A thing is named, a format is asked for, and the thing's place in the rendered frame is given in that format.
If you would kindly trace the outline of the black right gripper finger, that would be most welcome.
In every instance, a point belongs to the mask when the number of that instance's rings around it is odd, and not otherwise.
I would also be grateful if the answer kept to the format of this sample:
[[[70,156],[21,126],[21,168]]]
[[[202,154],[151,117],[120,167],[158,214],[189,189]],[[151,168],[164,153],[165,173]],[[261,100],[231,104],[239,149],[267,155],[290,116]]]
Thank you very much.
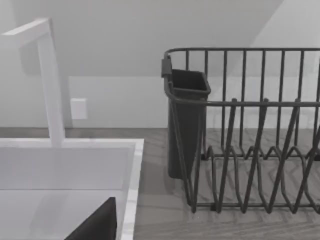
[[[116,198],[109,197],[64,240],[116,240]]]

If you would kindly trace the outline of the white sink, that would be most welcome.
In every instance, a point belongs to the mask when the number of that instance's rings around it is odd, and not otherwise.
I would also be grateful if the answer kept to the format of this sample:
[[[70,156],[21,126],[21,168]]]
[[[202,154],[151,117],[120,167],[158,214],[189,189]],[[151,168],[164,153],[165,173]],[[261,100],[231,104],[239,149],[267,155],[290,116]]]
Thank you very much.
[[[0,240],[64,240],[116,198],[116,240],[134,240],[144,140],[66,138],[0,147]]]

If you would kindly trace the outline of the dark grey cutlery holder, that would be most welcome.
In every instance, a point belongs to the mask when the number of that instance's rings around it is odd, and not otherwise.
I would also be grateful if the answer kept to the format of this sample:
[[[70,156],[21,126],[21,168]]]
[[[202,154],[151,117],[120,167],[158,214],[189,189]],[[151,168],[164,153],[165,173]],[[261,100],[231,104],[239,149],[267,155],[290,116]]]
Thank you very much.
[[[174,94],[178,98],[187,100],[207,100],[211,87],[206,75],[200,71],[173,69],[172,81]],[[194,104],[176,105],[177,118],[182,140],[183,155],[187,175],[191,174],[196,148],[199,127],[199,115],[203,107]],[[182,179],[179,152],[174,127],[172,110],[168,110],[168,175],[173,179]]]

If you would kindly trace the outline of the tall white tap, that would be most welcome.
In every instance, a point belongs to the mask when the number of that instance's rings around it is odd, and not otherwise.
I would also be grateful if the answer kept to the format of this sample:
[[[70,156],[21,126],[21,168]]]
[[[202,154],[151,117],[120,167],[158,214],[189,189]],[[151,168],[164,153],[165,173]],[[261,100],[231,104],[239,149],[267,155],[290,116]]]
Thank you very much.
[[[35,41],[48,121],[48,138],[0,138],[0,148],[61,148],[65,140],[60,76],[52,20],[37,18],[0,35],[0,49],[21,48]]]

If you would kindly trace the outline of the white wall socket plate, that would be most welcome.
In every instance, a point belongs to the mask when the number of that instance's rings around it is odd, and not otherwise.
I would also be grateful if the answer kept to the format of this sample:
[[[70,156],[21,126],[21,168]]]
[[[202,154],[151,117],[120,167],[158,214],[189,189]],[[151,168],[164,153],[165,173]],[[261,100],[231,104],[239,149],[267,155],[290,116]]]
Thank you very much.
[[[72,98],[70,100],[70,109],[73,120],[85,120],[88,118],[86,98]]]

